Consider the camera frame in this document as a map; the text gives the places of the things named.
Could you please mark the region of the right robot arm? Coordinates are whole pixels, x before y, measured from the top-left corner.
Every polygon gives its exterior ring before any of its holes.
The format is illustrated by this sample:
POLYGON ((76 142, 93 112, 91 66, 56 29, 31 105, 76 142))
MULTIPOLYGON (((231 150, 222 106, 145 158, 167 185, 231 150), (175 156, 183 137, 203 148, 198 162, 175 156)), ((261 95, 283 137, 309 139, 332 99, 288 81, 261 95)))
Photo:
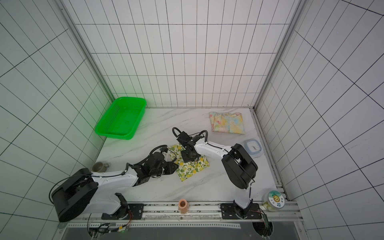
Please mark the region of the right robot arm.
POLYGON ((240 144, 224 146, 208 141, 208 131, 194 136, 172 129, 177 141, 184 148, 181 156, 184 162, 197 162, 201 156, 220 160, 229 180, 238 188, 234 196, 233 211, 239 219, 245 219, 253 207, 252 183, 258 170, 257 164, 240 144))

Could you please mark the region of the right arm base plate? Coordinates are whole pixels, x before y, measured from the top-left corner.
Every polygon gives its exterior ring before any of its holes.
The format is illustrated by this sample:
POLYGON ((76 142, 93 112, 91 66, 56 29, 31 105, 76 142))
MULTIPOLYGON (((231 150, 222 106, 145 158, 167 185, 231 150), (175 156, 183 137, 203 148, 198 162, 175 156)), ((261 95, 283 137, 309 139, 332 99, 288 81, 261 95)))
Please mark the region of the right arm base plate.
POLYGON ((250 203, 245 209, 239 207, 235 202, 221 204, 220 210, 223 220, 260 220, 263 218, 259 205, 255 203, 250 203))

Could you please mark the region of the green lemon print skirt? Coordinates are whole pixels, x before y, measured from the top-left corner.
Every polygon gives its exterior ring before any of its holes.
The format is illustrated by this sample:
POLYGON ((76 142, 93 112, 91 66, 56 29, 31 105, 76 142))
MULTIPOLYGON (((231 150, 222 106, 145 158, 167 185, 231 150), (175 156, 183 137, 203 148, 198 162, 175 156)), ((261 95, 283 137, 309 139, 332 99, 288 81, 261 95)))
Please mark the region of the green lemon print skirt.
POLYGON ((206 156, 200 156, 196 162, 185 162, 181 154, 184 148, 180 144, 172 145, 168 149, 173 155, 172 160, 176 159, 175 164, 178 165, 176 173, 182 182, 210 166, 206 156))

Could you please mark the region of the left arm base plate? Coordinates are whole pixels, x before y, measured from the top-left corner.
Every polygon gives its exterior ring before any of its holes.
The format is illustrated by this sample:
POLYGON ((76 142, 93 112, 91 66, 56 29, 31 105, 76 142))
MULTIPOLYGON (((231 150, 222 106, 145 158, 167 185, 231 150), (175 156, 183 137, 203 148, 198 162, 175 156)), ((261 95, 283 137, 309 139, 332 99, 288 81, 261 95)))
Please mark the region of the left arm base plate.
POLYGON ((102 214, 102 220, 141 220, 144 204, 127 204, 120 206, 113 214, 102 214))

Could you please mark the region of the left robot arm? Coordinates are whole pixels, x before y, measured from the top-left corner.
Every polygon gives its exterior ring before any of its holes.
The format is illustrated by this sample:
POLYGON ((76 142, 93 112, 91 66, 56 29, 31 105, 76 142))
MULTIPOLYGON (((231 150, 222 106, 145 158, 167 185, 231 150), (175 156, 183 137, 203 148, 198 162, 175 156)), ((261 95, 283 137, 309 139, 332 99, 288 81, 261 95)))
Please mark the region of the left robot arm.
POLYGON ((51 190, 50 199, 61 223, 81 214, 102 214, 106 220, 137 220, 142 205, 130 204, 120 191, 151 178, 172 175, 178 167, 175 160, 167 162, 162 152, 154 152, 139 163, 127 163, 120 172, 92 173, 83 168, 60 181, 60 186, 51 190))

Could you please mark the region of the pastel floral skirt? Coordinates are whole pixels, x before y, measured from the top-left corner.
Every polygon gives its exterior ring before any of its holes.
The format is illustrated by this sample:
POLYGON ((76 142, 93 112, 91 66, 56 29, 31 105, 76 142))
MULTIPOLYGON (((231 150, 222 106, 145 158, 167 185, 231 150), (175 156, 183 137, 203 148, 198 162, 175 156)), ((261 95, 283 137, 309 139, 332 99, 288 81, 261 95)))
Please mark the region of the pastel floral skirt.
POLYGON ((246 133, 241 113, 209 112, 209 119, 212 132, 240 135, 246 133))

